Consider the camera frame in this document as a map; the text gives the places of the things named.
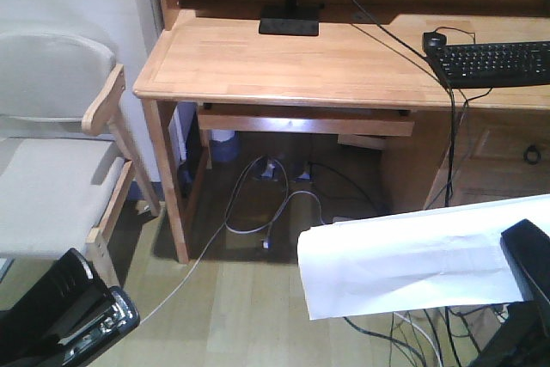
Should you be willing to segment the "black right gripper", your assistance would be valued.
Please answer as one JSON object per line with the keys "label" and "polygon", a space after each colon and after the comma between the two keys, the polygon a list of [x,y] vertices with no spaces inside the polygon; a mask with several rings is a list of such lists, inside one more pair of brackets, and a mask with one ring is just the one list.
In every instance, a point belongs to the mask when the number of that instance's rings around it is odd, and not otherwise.
{"label": "black right gripper", "polygon": [[[523,219],[501,233],[501,243],[523,291],[549,303],[549,236]],[[538,303],[511,304],[507,321],[469,365],[548,366],[549,307]]]}

